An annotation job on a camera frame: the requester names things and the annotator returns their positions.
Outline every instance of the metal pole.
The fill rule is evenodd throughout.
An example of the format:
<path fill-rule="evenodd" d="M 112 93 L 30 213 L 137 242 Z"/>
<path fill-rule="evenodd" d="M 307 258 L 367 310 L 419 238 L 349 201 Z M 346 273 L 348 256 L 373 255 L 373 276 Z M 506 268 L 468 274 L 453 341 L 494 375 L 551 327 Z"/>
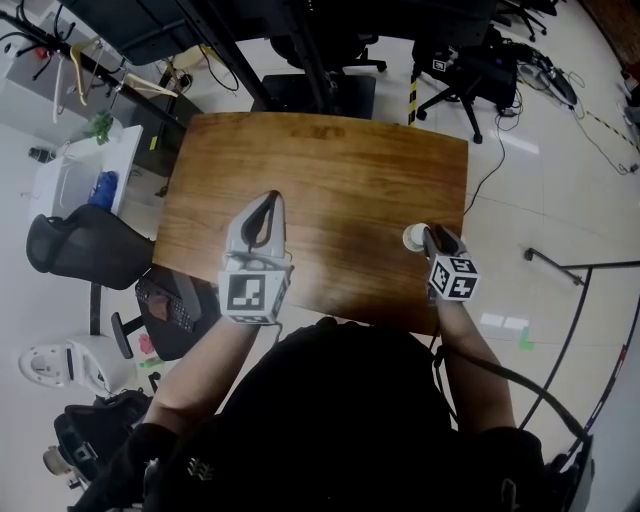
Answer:
<path fill-rule="evenodd" d="M 542 261 L 546 261 L 549 265 L 551 265 L 554 268 L 557 268 L 560 272 L 562 272 L 563 274 L 565 274 L 569 279 L 571 279 L 573 281 L 573 284 L 575 284 L 576 286 L 578 285 L 582 285 L 584 286 L 584 281 L 582 280 L 582 278 L 580 276 L 577 276 L 575 274 L 572 274 L 571 272 L 569 272 L 568 270 L 566 270 L 567 268 L 575 268 L 575 267 L 563 267 L 562 265 L 559 265 L 558 263 L 556 263 L 555 261 L 553 261 L 550 258 L 547 258 L 544 254 L 542 254 L 541 252 L 536 251 L 535 249 L 533 249 L 532 247 L 530 247 L 529 249 L 527 249 L 526 251 L 524 251 L 524 259 L 527 261 L 531 261 L 533 259 L 534 256 L 537 256 L 538 258 L 540 258 Z M 580 267 L 580 268 L 589 268 L 591 267 L 591 265 L 587 265 L 586 267 Z"/>
<path fill-rule="evenodd" d="M 263 110 L 278 110 L 277 102 L 262 84 L 247 59 L 238 48 L 234 37 L 222 22 L 218 8 L 206 0 L 174 0 L 204 42 L 213 48 L 249 91 Z"/>
<path fill-rule="evenodd" d="M 322 67 L 322 59 L 313 41 L 300 1 L 282 0 L 281 6 L 283 18 L 289 27 L 289 36 L 293 39 L 302 67 L 311 82 L 311 91 L 315 97 L 318 112 L 332 114 L 331 92 Z"/>
<path fill-rule="evenodd" d="M 588 265 L 562 265 L 565 270 L 580 270 L 592 268 L 594 270 L 602 268 L 630 268 L 640 267 L 640 260 L 635 261 L 615 261 L 612 263 L 589 263 Z"/>
<path fill-rule="evenodd" d="M 593 273 L 592 269 L 587 270 L 587 276 L 585 277 L 582 293 L 580 294 L 580 301 L 578 302 L 578 309 L 576 309 L 576 314 L 573 316 L 573 322 L 571 322 L 571 327 L 569 328 L 569 334 L 567 334 L 567 338 L 564 340 L 564 345 L 562 345 L 560 354 L 558 354 L 558 359 L 556 359 L 556 363 L 553 365 L 553 368 L 551 369 L 551 373 L 549 374 L 549 377 L 547 377 L 547 381 L 544 383 L 543 389 L 545 391 L 548 390 L 549 387 L 551 386 L 551 382 L 553 381 L 553 378 L 556 376 L 556 373 L 560 368 L 560 363 L 562 363 L 562 359 L 564 359 L 564 355 L 567 352 L 567 349 L 569 348 L 569 343 L 571 343 L 571 338 L 573 338 L 573 333 L 575 332 L 576 327 L 578 326 L 578 321 L 580 320 L 580 315 L 582 314 L 582 308 L 584 307 L 584 301 L 587 298 L 587 292 L 589 291 L 589 283 L 591 282 L 592 273 Z M 533 413 L 536 412 L 536 409 L 540 405 L 540 402 L 542 402 L 542 397 L 538 396 L 538 398 L 536 398 L 536 401 L 531 406 L 531 409 L 529 409 L 529 412 L 525 416 L 524 420 L 522 420 L 522 423 L 520 424 L 520 429 L 523 429 L 524 427 L 527 426 L 527 423 L 529 423 L 529 420 L 533 416 Z"/>
<path fill-rule="evenodd" d="M 14 18 L 13 16 L 9 16 L 6 12 L 0 11 L 0 19 L 3 19 L 16 27 L 21 32 L 32 36 L 34 39 L 39 41 L 43 47 L 49 48 L 51 50 L 57 51 L 65 57 L 66 59 L 71 60 L 71 46 L 63 41 L 59 41 L 55 37 L 50 34 L 46 34 L 42 31 L 42 33 L 35 30 L 37 27 L 32 27 L 31 24 L 25 23 L 22 20 Z M 95 69 L 95 76 L 100 80 L 104 81 L 114 89 L 120 89 L 120 94 L 125 98 L 133 101 L 140 107 L 149 111 L 150 114 L 158 117 L 161 121 L 167 123 L 168 125 L 174 126 L 175 128 L 179 128 L 181 130 L 186 130 L 187 127 L 178 121 L 175 117 L 170 115 L 164 109 L 158 107 L 156 104 L 149 101 L 138 91 L 129 87 L 126 84 L 121 84 L 117 78 L 114 78 L 109 74 L 109 70 L 102 67 L 100 64 L 96 63 L 92 58 L 87 57 L 84 54 L 80 55 L 80 65 L 87 71 L 93 72 Z"/>

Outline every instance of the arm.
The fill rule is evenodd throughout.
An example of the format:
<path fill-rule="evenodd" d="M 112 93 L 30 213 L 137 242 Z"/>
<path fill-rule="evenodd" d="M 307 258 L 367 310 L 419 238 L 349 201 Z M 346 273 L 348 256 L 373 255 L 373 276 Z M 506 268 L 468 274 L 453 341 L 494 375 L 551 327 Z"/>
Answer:
<path fill-rule="evenodd" d="M 438 297 L 437 304 L 443 345 L 500 364 L 462 303 Z M 462 432 L 479 434 L 495 427 L 515 427 L 505 379 L 451 352 L 445 356 L 445 365 Z"/>
<path fill-rule="evenodd" d="M 183 434 L 216 412 L 244 364 L 259 326 L 221 318 L 161 381 L 145 423 Z"/>

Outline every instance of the white container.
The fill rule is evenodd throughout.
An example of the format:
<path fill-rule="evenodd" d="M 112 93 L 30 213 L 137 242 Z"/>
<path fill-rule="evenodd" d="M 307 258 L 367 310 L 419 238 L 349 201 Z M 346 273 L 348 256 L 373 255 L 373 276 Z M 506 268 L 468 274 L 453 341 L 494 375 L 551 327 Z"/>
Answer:
<path fill-rule="evenodd" d="M 42 165 L 33 184 L 29 222 L 40 214 L 66 219 L 78 206 L 87 203 L 98 174 L 85 162 L 67 156 Z"/>

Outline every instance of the wooden table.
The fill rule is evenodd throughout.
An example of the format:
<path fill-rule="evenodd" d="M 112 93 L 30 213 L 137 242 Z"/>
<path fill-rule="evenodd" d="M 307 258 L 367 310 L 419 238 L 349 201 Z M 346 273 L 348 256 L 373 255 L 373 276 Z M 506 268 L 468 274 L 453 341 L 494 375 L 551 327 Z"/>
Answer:
<path fill-rule="evenodd" d="M 192 121 L 171 178 L 154 262 L 215 282 L 227 226 L 268 190 L 284 197 L 295 270 L 286 302 L 429 334 L 416 222 L 460 233 L 467 142 L 345 117 L 233 113 Z"/>

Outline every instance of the green object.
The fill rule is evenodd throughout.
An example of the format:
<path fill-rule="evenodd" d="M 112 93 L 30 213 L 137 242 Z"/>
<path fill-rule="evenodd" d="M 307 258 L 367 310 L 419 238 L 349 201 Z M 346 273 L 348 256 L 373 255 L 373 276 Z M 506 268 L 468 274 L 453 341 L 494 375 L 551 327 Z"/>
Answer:
<path fill-rule="evenodd" d="M 113 116 L 106 110 L 98 112 L 91 120 L 91 128 L 85 132 L 87 137 L 95 137 L 98 146 L 109 142 L 109 130 L 113 126 Z"/>
<path fill-rule="evenodd" d="M 147 359 L 143 363 L 140 363 L 140 368 L 153 368 L 154 366 L 158 366 L 160 364 L 164 364 L 164 361 L 159 357 L 152 357 Z"/>
<path fill-rule="evenodd" d="M 524 329 L 522 329 L 522 334 L 520 335 L 520 343 L 518 345 L 518 348 L 520 350 L 533 350 L 535 348 L 536 344 L 535 343 L 531 343 L 529 341 L 529 327 L 525 327 Z"/>

